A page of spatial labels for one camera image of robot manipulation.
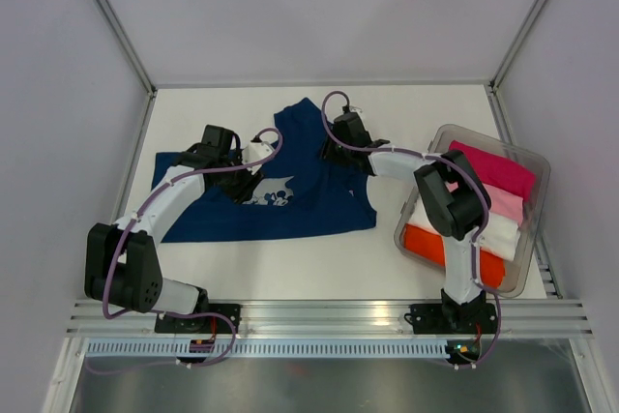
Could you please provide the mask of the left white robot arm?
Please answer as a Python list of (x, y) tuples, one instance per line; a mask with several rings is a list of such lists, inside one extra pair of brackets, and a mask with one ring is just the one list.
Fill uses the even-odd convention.
[(177, 317), (189, 331), (211, 320), (205, 289), (162, 274), (158, 247), (169, 229), (205, 192), (217, 188), (236, 203), (251, 199), (262, 166), (278, 150), (257, 134), (242, 145), (232, 130), (208, 125), (200, 141), (179, 153), (143, 203), (112, 224), (88, 232), (84, 293), (101, 302), (103, 315), (129, 311)]

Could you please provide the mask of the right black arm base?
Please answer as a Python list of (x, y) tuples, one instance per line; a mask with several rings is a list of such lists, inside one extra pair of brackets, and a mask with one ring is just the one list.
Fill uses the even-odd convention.
[(409, 307), (410, 325), (416, 335), (495, 334), (499, 318), (496, 307), (485, 303), (473, 311), (461, 311), (442, 304), (413, 304)]

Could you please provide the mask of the blue t-shirt with print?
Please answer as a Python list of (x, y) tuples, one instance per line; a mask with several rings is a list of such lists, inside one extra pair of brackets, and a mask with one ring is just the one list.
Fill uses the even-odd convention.
[(264, 165), (252, 198), (236, 204), (211, 188), (170, 227), (165, 242), (281, 240), (375, 228), (367, 175), (320, 157), (326, 133), (319, 108), (304, 98), (276, 113), (274, 122), (283, 147)]

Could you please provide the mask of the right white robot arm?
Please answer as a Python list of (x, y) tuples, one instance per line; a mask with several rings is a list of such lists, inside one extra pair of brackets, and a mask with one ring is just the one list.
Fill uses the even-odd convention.
[(333, 123), (325, 114), (321, 120), (327, 134), (325, 159), (358, 167), (369, 176), (415, 183), (427, 219), (442, 237), (442, 320), (454, 331), (466, 329), (486, 303), (478, 276), (477, 239), (489, 221), (491, 201), (465, 154), (459, 150), (423, 154), (373, 140), (361, 116), (349, 109)]

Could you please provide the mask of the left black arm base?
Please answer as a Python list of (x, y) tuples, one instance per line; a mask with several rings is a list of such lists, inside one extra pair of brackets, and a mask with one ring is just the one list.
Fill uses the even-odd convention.
[(239, 304), (205, 304), (190, 314), (167, 312), (158, 316), (154, 331), (161, 335), (231, 335), (238, 330), (240, 321)]

